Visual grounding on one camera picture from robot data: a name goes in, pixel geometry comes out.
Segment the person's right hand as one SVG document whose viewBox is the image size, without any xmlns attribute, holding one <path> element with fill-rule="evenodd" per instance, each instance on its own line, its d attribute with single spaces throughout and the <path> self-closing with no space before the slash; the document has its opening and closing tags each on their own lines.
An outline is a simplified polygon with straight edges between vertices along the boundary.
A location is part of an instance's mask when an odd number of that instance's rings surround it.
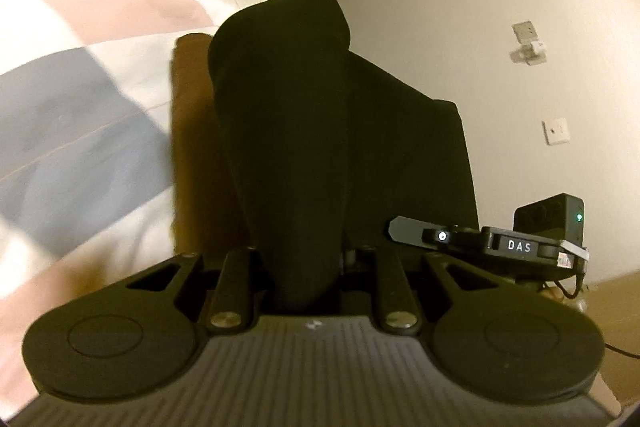
<svg viewBox="0 0 640 427">
<path fill-rule="evenodd" d="M 561 305 L 567 306 L 580 313 L 587 313 L 587 294 L 583 289 L 578 291 L 574 288 L 572 291 L 569 291 L 560 283 L 546 282 L 542 284 L 537 294 L 555 303 L 561 303 Z"/>
</svg>

